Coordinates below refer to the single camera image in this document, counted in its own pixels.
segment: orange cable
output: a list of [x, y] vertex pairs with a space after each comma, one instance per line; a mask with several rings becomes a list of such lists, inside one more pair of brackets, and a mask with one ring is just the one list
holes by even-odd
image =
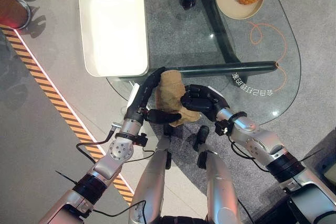
[[[282, 83], [282, 85], [280, 87], [278, 87], [275, 91], [278, 91], [280, 89], [282, 89], [287, 81], [287, 74], [286, 72], [283, 70], [283, 68], [279, 65], [279, 62], [283, 60], [283, 58], [285, 57], [286, 55], [286, 52], [287, 52], [287, 42], [286, 42], [286, 39], [284, 37], [284, 35], [282, 34], [282, 32], [280, 32], [276, 27], [270, 25], [270, 24], [267, 24], [267, 23], [259, 23], [259, 24], [254, 24], [250, 21], [248, 21], [251, 25], [253, 25], [253, 28], [251, 29], [250, 31], [250, 41], [253, 45], [257, 45], [261, 42], [262, 38], [263, 38], [263, 33], [261, 32], [259, 26], [267, 26], [267, 27], [270, 27], [272, 29], [274, 29], [275, 31], [278, 32], [278, 34], [280, 34], [280, 36], [282, 37], [282, 40], [283, 40], [283, 43], [285, 45], [285, 48], [284, 48], [284, 52], [282, 53], [281, 57], [276, 61], [276, 66], [278, 69], [280, 69], [284, 75], [284, 81]], [[253, 38], [252, 38], [252, 33], [254, 31], [254, 29], [257, 28], [258, 31], [259, 31], [259, 34], [260, 34], [260, 39], [258, 41], [253, 41]]]

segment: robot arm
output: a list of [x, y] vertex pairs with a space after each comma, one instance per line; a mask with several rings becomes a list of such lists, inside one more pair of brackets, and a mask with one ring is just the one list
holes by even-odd
[[234, 113], [224, 97], [211, 87], [189, 85], [181, 98], [189, 110], [201, 111], [215, 122], [218, 135], [228, 135], [264, 165], [280, 187], [291, 195], [291, 209], [303, 216], [304, 223], [326, 213], [335, 213], [335, 194], [308, 168], [292, 156], [276, 133], [262, 129], [245, 112]]
[[98, 160], [84, 177], [71, 190], [68, 190], [46, 213], [39, 222], [52, 224], [83, 223], [80, 217], [87, 218], [93, 211], [94, 204], [111, 185], [121, 171], [123, 163], [133, 155], [133, 145], [146, 146], [145, 134], [139, 135], [143, 120], [154, 123], [171, 123], [181, 118], [180, 114], [169, 114], [159, 110], [147, 110], [146, 105], [153, 88], [159, 82], [165, 68], [153, 72], [139, 90], [128, 107], [120, 132], [109, 146], [106, 156]]

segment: plate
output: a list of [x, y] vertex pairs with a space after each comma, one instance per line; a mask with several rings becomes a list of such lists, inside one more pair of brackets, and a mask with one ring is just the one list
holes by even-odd
[[233, 19], [246, 19], [256, 14], [264, 0], [249, 5], [243, 5], [238, 0], [216, 0], [219, 9], [229, 18]]

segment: glass table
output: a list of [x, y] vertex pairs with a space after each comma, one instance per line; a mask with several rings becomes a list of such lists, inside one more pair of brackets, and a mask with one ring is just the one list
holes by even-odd
[[[184, 10], [179, 0], [144, 2], [150, 69], [191, 67], [196, 71], [183, 74], [185, 85], [212, 86], [234, 111], [245, 111], [259, 124], [290, 107], [298, 92], [301, 63], [279, 0], [264, 0], [261, 9], [244, 20], [226, 17], [215, 0], [197, 0], [189, 10]], [[261, 62], [262, 71], [252, 64], [251, 71], [244, 72], [244, 68], [236, 68], [240, 62], [257, 66]], [[226, 63], [238, 65], [231, 68]], [[213, 65], [224, 68], [217, 71]], [[132, 84], [143, 80], [108, 79], [125, 98]], [[154, 99], [149, 106], [155, 107]]]

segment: warning stripe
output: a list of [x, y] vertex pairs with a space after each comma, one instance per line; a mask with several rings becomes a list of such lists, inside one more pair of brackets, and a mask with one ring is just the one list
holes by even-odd
[[[26, 46], [17, 36], [15, 31], [1, 24], [0, 29], [14, 48], [17, 55], [25, 64], [30, 74], [34, 77], [35, 81], [39, 84], [39, 86], [49, 98], [51, 103], [64, 118], [71, 130], [75, 133], [79, 141], [82, 143], [93, 143], [90, 134], [86, 131], [86, 129], [83, 128], [83, 126], [74, 116], [72, 111], [68, 108], [65, 100], [61, 97], [61, 95], [57, 92], [52, 83], [50, 83], [48, 78], [44, 75], [37, 62], [30, 55], [29, 49], [26, 48]], [[95, 161], [103, 157], [101, 150], [97, 146], [85, 146], [85, 148]], [[118, 175], [112, 183], [121, 194], [121, 196], [124, 198], [124, 200], [130, 205], [133, 199], [133, 192], [128, 187], [126, 182], [120, 177], [120, 175]]]

